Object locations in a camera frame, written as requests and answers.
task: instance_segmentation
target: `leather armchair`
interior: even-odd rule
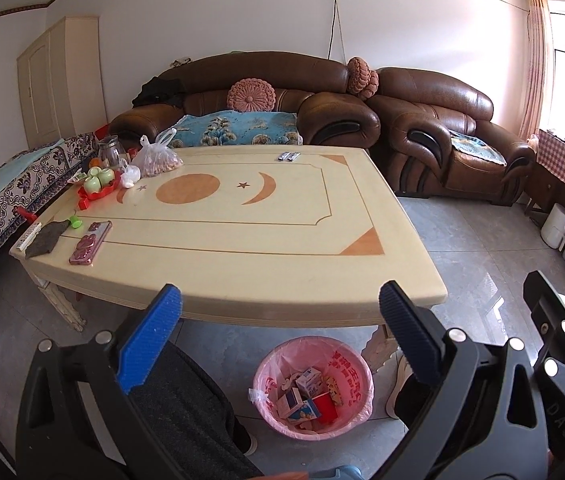
[[[180,79],[187,90],[182,108],[152,104],[117,116],[109,133],[128,148],[146,135],[154,140],[185,114],[202,116],[227,109],[227,92],[246,77],[274,86],[274,110],[297,113],[305,144],[370,148],[380,135],[380,121],[364,102],[345,93],[347,67],[337,61],[290,52],[237,52],[207,57],[163,72]]]
[[[535,153],[520,137],[490,122],[491,99],[437,72],[383,68],[378,76],[378,92],[367,101],[381,123],[371,158],[396,194],[477,198],[498,205],[518,199]],[[450,131],[485,141],[507,165],[455,150]]]

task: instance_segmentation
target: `pink phone case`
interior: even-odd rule
[[[71,265],[91,265],[102,244],[104,237],[112,228],[112,222],[94,222],[89,226],[86,235],[76,244],[76,250],[69,258]]]

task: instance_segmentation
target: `pink bucket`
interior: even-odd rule
[[[343,406],[338,418],[318,431],[301,430],[278,418],[275,402],[285,378],[313,367],[338,382]],[[326,440],[346,433],[368,420],[373,411],[373,379],[360,353],[349,345],[317,335],[303,336],[277,346],[260,363],[249,396],[267,423],[279,433],[298,440]]]

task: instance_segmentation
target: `small green object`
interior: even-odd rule
[[[78,218],[76,215],[70,216],[69,221],[71,222],[71,226],[73,227],[73,229],[78,229],[82,225],[82,220]]]

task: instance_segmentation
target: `shoe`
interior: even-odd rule
[[[258,449],[258,441],[256,438],[251,433],[249,433],[249,438],[251,438],[251,446],[245,451],[245,456],[253,455],[256,449]]]
[[[309,474],[309,480],[364,480],[362,471],[355,465],[341,465],[329,471]]]
[[[411,370],[411,365],[406,360],[404,354],[400,355],[400,360],[398,361],[398,374],[395,380],[395,386],[393,387],[393,391],[389,396],[389,400],[387,400],[387,405],[385,407],[387,411],[387,415],[391,418],[398,419],[399,417],[395,414],[395,400],[397,399],[400,390],[402,387],[405,386],[406,380],[411,376],[413,371]]]

